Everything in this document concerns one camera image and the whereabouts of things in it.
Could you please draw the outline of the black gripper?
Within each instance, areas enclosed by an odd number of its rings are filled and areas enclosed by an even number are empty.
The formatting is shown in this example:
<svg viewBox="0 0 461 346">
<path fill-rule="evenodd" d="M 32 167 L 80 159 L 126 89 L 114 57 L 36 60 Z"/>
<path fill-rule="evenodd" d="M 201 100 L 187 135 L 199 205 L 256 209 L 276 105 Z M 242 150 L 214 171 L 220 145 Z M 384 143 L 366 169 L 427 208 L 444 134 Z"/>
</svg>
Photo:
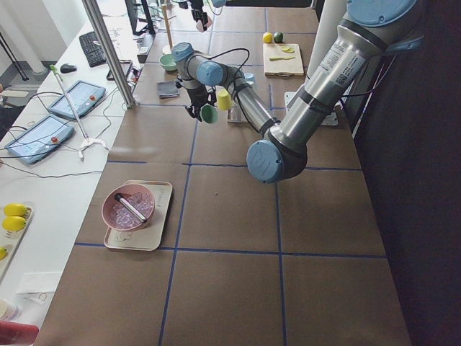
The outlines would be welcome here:
<svg viewBox="0 0 461 346">
<path fill-rule="evenodd" d="M 189 9 L 192 13 L 193 20 L 197 23 L 198 20 L 207 22 L 208 15 L 203 10 L 203 0 L 184 0 L 179 2 L 179 7 L 182 9 Z"/>
<path fill-rule="evenodd" d="M 203 121 L 201 110 L 205 105 L 213 106 L 213 90 L 207 90 L 204 84 L 195 79 L 185 79 L 182 75 L 177 75 L 175 80 L 176 87 L 184 88 L 190 98 L 190 104 L 185 107 L 192 118 Z"/>
</svg>

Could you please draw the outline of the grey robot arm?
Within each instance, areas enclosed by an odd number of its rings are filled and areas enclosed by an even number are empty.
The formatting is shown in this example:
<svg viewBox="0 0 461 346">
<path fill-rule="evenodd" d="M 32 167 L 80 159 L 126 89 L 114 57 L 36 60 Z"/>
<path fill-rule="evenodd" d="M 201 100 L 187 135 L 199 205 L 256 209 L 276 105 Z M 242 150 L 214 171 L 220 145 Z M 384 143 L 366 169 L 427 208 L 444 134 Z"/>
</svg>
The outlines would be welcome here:
<svg viewBox="0 0 461 346">
<path fill-rule="evenodd" d="M 178 43 L 171 49 L 179 72 L 176 82 L 191 99 L 187 112 L 199 121 L 205 118 L 203 107 L 216 102 L 207 88 L 222 86 L 229 91 L 262 137 L 246 155 L 251 175 L 263 183 L 289 179 L 304 170 L 308 140 L 364 65 L 375 56 L 420 46 L 421 38 L 412 34 L 423 12 L 422 1 L 348 1 L 337 25 L 336 41 L 296 91 L 283 120 L 269 113 L 241 69 L 213 61 L 190 43 Z"/>
</svg>

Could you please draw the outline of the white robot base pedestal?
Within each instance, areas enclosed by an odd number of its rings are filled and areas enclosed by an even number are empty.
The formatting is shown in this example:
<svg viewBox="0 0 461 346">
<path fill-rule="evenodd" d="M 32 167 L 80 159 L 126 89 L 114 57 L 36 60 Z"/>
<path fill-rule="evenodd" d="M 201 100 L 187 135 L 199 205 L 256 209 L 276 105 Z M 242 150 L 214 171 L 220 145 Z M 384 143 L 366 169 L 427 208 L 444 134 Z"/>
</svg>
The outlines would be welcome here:
<svg viewBox="0 0 461 346">
<path fill-rule="evenodd" d="M 307 82 L 312 79 L 316 69 L 320 66 L 322 60 L 329 52 L 331 46 L 335 43 L 338 37 L 337 26 L 345 13 L 346 1 L 323 1 L 318 31 L 316 33 L 315 42 L 305 77 L 305 84 L 307 84 Z M 287 113 L 294 105 L 296 96 L 301 91 L 304 91 L 304 86 L 304 84 L 301 85 L 296 92 L 285 92 L 285 109 Z M 321 122 L 325 121 L 323 120 L 325 117 L 332 116 L 331 114 L 334 112 L 334 105 L 326 106 L 326 108 L 314 108 L 314 110 L 320 110 L 322 112 L 323 117 Z"/>
</svg>

